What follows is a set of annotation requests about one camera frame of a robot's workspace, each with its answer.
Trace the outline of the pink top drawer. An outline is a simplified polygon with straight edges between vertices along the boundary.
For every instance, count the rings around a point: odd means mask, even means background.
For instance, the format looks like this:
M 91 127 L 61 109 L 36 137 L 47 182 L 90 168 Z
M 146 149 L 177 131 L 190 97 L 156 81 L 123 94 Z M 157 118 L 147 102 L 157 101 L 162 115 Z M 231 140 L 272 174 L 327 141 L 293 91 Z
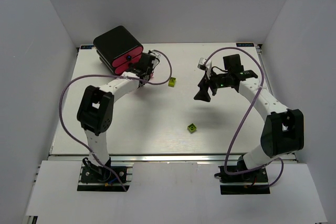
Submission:
M 135 57 L 137 57 L 138 55 L 140 55 L 143 51 L 143 47 L 138 46 L 126 53 L 124 53 L 123 55 L 119 56 L 118 58 L 116 58 L 113 63 L 112 66 L 113 67 L 118 67 L 126 62 L 131 61 L 132 59 L 134 59 Z

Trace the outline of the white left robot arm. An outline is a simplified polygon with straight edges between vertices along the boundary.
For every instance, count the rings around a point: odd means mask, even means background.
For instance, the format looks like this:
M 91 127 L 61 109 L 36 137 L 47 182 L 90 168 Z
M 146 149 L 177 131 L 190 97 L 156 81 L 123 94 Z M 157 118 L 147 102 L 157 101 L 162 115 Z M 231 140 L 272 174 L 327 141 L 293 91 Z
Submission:
M 86 87 L 77 112 L 77 120 L 87 137 L 91 152 L 89 162 L 96 166 L 110 166 L 107 130 L 112 123 L 114 104 L 149 81 L 158 63 L 156 56 L 143 53 L 138 62 L 131 64 L 122 75 L 113 78 L 107 84 Z

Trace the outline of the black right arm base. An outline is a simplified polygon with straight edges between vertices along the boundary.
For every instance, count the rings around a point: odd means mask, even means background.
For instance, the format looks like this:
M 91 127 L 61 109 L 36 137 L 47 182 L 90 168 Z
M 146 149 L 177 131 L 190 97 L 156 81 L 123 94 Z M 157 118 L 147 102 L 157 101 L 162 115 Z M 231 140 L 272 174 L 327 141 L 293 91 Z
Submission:
M 268 195 L 269 180 L 265 168 L 241 175 L 225 173 L 224 166 L 218 167 L 214 177 L 220 181 L 222 195 Z

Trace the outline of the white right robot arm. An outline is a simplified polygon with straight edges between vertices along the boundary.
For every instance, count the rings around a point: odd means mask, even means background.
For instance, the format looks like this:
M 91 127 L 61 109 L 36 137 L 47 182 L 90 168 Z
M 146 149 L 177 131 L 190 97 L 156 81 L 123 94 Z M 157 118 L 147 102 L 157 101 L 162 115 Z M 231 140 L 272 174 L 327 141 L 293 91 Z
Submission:
M 276 158 L 303 149 L 304 117 L 299 109 L 291 110 L 280 103 L 252 70 L 244 69 L 238 54 L 223 58 L 225 70 L 216 74 L 211 60 L 202 58 L 198 68 L 204 76 L 198 84 L 194 100 L 210 102 L 220 88 L 233 88 L 246 98 L 264 121 L 260 143 L 242 155 L 237 163 L 238 172 L 261 168 Z

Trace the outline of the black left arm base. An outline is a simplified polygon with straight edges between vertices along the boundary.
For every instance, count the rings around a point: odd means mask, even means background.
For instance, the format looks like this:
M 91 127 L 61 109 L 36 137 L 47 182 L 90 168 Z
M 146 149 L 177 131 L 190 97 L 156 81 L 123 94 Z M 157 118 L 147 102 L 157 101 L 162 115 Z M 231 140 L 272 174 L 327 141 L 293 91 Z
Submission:
M 123 185 L 119 183 L 116 175 L 110 170 L 96 166 L 85 157 L 82 160 L 77 191 L 122 193 L 128 191 L 132 180 L 133 167 L 127 165 L 111 166 L 111 168 L 118 175 Z

